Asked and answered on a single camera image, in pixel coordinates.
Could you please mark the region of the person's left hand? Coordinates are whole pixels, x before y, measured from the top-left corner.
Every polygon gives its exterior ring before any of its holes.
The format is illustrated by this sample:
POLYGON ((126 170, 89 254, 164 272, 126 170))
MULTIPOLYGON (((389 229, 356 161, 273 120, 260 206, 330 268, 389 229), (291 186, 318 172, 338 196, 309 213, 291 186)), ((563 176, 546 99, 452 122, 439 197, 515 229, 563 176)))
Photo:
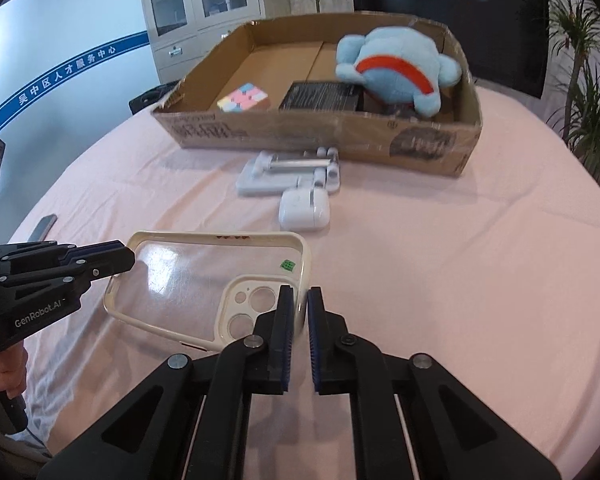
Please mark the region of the person's left hand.
POLYGON ((22 341, 0 352, 0 392, 9 399, 27 388, 28 352, 22 341))

